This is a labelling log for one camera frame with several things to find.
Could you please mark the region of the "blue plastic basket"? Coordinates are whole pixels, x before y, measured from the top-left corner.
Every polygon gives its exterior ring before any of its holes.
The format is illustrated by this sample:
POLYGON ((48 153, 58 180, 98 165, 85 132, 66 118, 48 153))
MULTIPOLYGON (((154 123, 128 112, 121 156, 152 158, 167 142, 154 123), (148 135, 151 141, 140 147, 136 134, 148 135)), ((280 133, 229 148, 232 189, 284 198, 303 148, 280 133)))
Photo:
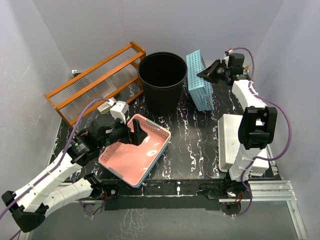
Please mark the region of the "blue plastic basket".
POLYGON ((206 69, 201 51, 198 49, 186 56, 187 89, 198 111, 212 111, 213 90, 210 82, 197 74, 206 69))

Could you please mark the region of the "pink plastic basket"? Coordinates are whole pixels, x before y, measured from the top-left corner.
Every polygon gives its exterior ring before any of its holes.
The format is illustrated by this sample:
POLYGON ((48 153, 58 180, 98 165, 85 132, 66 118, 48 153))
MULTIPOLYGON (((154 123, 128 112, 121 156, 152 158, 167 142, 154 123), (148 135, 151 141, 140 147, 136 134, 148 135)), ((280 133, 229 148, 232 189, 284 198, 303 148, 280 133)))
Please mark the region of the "pink plastic basket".
POLYGON ((147 133, 142 143, 139 146, 114 143, 99 156, 98 162, 129 186, 139 188, 168 146, 171 133, 140 114, 129 120, 127 125, 131 130, 134 129, 134 120, 138 120, 147 133))

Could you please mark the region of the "large black plastic bin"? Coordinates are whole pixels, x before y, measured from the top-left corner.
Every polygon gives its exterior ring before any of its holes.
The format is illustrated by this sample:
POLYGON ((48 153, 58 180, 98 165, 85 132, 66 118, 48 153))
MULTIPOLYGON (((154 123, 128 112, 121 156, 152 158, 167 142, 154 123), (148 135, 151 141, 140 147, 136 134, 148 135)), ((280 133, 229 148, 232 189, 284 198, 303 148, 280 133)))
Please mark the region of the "large black plastic bin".
POLYGON ((188 68, 183 58, 171 52, 147 55, 138 65, 145 104, 157 116, 176 111, 188 68))

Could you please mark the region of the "white perforated plastic basket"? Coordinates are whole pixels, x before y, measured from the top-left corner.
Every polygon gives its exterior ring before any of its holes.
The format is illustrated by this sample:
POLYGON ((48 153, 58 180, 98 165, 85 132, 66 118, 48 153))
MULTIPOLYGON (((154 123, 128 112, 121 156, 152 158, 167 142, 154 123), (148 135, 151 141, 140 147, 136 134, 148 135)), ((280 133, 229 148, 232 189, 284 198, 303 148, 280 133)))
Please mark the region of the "white perforated plastic basket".
MULTIPOLYGON (((242 148, 238 138, 238 131, 242 121, 241 115, 223 114, 218 120, 218 154, 219 154, 219 170, 227 172, 234 164, 239 149, 242 148)), ((267 158, 266 148, 250 148, 245 153, 250 159, 255 156, 267 158)), ((250 169, 252 176, 262 176, 269 169, 267 160, 255 159, 250 169)))

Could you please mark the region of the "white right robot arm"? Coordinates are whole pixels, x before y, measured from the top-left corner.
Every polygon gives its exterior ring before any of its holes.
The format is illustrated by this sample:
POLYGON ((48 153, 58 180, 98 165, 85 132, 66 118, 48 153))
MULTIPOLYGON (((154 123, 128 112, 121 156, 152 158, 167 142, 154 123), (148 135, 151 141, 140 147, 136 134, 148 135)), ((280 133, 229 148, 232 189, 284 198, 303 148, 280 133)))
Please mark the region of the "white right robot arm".
POLYGON ((278 111, 256 98, 249 89, 251 77, 244 67, 245 56, 232 49, 198 77, 210 83, 231 86, 243 109, 242 115, 223 114, 218 120, 219 170, 225 173, 221 194, 233 199, 246 190, 250 175, 261 177, 269 168, 266 147, 275 135, 278 111))

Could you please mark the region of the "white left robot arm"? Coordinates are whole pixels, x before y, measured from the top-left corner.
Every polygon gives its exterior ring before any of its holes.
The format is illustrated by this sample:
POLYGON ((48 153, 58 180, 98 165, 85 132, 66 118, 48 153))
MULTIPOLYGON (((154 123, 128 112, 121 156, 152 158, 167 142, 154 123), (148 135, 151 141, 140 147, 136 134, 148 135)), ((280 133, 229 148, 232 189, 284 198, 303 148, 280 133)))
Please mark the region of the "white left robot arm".
POLYGON ((72 131, 64 150, 37 177, 16 190, 7 190, 2 196, 6 210, 11 213, 20 231, 31 232, 40 226, 49 214, 74 201, 103 195, 103 184, 90 173, 64 189, 57 189, 66 178, 98 158, 102 149, 115 143, 139 146, 148 134, 137 119, 132 127, 103 114, 89 127, 72 131))

